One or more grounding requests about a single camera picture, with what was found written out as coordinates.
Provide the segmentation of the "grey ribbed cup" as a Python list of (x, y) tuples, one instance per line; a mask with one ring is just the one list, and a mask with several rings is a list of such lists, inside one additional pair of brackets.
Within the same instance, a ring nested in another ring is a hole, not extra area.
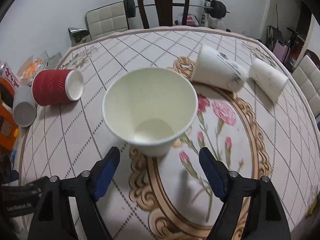
[(36, 103), (31, 87), (20, 86), (16, 89), (12, 107), (12, 116), (16, 124), (29, 127), (36, 118)]

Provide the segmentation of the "red corrugated paper cup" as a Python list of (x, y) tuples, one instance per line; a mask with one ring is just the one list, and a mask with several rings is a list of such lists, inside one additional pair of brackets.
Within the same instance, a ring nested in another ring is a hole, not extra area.
[(84, 78), (80, 71), (52, 69), (38, 72), (31, 84), (35, 102), (40, 106), (78, 101), (84, 92)]

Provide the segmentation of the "white printed paper cup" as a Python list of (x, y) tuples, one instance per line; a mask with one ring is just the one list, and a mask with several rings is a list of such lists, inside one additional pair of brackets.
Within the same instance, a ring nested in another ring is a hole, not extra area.
[(230, 92), (239, 91), (249, 78), (248, 71), (225, 54), (203, 44), (191, 80)]

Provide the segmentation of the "orange box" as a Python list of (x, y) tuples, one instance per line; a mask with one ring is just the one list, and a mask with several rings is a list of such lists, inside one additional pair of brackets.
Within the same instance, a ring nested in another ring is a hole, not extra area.
[(1, 77), (1, 154), (11, 153), (16, 139), (20, 135), (18, 125), (12, 115), (13, 100), (14, 90), (9, 83)]

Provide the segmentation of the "orange snack packet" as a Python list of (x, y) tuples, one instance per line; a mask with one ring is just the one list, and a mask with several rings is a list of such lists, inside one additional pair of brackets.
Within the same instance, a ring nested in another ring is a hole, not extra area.
[(41, 57), (34, 59), (32, 55), (27, 58), (17, 72), (20, 83), (22, 85), (29, 85), (43, 62), (44, 60)]

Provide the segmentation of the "glass ashtray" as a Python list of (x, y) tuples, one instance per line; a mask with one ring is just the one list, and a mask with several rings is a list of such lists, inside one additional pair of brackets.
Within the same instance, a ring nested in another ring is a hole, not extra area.
[(37, 59), (41, 60), (39, 64), (40, 70), (55, 69), (62, 59), (62, 54), (58, 52), (52, 56), (48, 56), (47, 52), (44, 51)]

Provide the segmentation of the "cream quilted chair right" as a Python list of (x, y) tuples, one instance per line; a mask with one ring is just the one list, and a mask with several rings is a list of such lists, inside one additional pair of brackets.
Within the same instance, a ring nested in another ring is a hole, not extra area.
[(305, 55), (292, 73), (293, 79), (306, 97), (315, 118), (319, 117), (319, 69), (308, 55)]

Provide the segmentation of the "cream quilted chair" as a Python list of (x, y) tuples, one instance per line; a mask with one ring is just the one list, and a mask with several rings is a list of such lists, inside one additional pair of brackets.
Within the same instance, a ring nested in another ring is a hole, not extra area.
[(308, 55), (305, 55), (292, 73), (293, 79), (306, 97), (315, 118), (319, 117), (319, 69)]
[(92, 40), (129, 30), (124, 2), (88, 11), (85, 14), (85, 21)]

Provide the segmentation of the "pink suitcase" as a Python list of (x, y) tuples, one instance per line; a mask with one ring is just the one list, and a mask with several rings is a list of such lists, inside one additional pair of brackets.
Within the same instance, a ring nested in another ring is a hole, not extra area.
[(276, 56), (276, 58), (281, 63), (285, 63), (285, 61), (287, 60), (287, 57), (289, 56), (289, 53), (290, 53), (289, 46), (286, 43), (280, 40), (277, 40), (273, 49), (273, 54)]

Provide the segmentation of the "black printed box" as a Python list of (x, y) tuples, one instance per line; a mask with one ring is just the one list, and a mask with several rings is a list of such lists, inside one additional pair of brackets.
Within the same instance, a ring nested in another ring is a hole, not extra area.
[(87, 29), (69, 27), (68, 33), (71, 39), (71, 46), (73, 47), (79, 44), (90, 42), (92, 40)]

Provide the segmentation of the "white red plastic bag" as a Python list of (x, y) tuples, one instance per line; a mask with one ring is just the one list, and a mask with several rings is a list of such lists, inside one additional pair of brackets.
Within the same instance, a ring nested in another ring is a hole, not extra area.
[[(183, 20), (183, 14), (178, 15), (176, 20), (175, 20), (175, 24), (176, 25), (182, 25), (182, 20)], [(186, 25), (187, 26), (191, 26), (191, 27), (198, 27), (199, 26), (199, 22), (198, 22), (196, 16), (193, 15), (193, 14), (188, 14), (187, 15)]]

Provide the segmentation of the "barbell with black plates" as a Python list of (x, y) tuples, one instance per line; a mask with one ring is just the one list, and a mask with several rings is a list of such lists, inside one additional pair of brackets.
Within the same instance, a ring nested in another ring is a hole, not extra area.
[[(124, 9), (127, 15), (127, 18), (133, 18), (136, 16), (136, 8), (138, 6), (135, 5), (135, 0), (123, 0)], [(224, 18), (226, 14), (229, 12), (227, 11), (226, 6), (216, 0), (212, 0), (210, 2), (210, 6), (200, 6), (200, 5), (191, 5), (191, 7), (203, 8), (206, 14), (209, 14), (212, 18)]]

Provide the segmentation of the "dark wooden chair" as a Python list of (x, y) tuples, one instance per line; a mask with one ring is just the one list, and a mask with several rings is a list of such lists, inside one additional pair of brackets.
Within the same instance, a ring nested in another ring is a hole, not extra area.
[[(140, 17), (142, 20), (142, 24), (144, 29), (149, 29), (149, 22), (145, 12), (144, 7), (144, 0), (137, 0), (138, 2), (138, 9), (140, 13)], [(154, 0), (155, 7), (158, 16), (158, 22), (160, 26), (172, 27), (173, 26), (173, 0)], [(189, 10), (189, 3), (190, 0), (184, 0), (183, 4), (183, 17), (181, 25), (187, 25), (187, 17), (188, 17), (188, 10)]]

